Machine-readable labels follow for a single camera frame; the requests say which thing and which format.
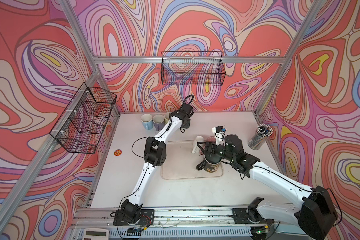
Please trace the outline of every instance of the white table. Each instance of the white table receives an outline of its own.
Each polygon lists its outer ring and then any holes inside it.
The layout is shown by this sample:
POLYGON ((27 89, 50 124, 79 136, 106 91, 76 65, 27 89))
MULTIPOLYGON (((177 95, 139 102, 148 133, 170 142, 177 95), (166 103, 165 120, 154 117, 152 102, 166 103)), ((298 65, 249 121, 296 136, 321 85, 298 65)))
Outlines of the white table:
MULTIPOLYGON (((145 136, 154 136, 154 129, 145 130, 140 122, 140 113, 121 114, 106 162, 97 185, 91 208, 118 207, 122 197, 130 194, 134 188, 144 160, 131 151, 133 142, 145 136), (114 151, 122 150, 120 156, 114 151)), ((278 167, 267 144, 259 150, 248 147, 247 141, 257 127, 252 112, 195 113, 191 125, 184 133, 178 130, 169 141, 193 140, 201 135, 205 139, 212 136, 212 127, 223 126, 226 135, 236 134, 242 141, 244 150, 258 157, 265 164, 278 171, 278 167)), ((134 152, 144 153, 145 139, 134 145, 134 152)), ((245 177, 231 166, 222 164, 224 174, 221 177, 165 180, 160 169, 156 171, 146 189, 144 207, 179 206, 222 206, 250 204, 256 197, 263 197, 276 203, 289 203, 283 196, 266 185, 245 177)))

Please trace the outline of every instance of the beige tray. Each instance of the beige tray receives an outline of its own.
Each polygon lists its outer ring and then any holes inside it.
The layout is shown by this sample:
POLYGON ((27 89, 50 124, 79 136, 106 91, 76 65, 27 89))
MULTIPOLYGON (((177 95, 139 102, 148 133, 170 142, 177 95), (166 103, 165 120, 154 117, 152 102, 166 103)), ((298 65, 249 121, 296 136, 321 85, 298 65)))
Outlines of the beige tray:
POLYGON ((161 176, 165 180, 193 179, 203 177, 221 177, 224 174, 220 166, 216 172, 207 172, 204 169, 197 171, 196 166, 204 159, 199 151, 192 154, 191 141, 167 142, 167 158, 161 166, 161 176))

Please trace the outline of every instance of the black wire basket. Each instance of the black wire basket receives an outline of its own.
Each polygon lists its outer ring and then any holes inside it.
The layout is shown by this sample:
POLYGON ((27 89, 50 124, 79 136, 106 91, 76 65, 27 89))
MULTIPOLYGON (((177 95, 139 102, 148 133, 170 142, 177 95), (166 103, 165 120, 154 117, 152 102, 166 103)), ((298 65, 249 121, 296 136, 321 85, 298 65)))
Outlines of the black wire basket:
POLYGON ((67 152, 94 154, 116 98, 108 90, 87 87, 54 138, 67 152))
POLYGON ((163 85, 223 85, 225 68, 221 51, 163 51, 163 85))

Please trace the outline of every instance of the clear pen holder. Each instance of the clear pen holder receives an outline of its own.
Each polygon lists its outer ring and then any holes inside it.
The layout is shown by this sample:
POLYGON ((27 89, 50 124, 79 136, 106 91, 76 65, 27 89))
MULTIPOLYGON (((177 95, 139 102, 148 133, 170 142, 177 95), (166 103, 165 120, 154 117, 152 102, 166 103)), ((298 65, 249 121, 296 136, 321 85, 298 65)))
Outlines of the clear pen holder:
POLYGON ((260 147, 264 144, 268 136, 262 137, 260 134, 255 132, 255 135, 248 141, 248 147, 253 150, 259 150, 260 147))

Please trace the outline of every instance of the orange coaster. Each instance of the orange coaster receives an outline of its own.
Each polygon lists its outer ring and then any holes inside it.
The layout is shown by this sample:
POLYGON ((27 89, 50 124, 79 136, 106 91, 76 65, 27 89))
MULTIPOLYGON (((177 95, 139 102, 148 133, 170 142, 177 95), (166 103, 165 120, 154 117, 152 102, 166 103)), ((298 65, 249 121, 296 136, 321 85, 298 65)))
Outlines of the orange coaster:
POLYGON ((120 156, 121 155, 121 150, 120 149, 117 149, 115 152, 114 152, 115 156, 120 156))

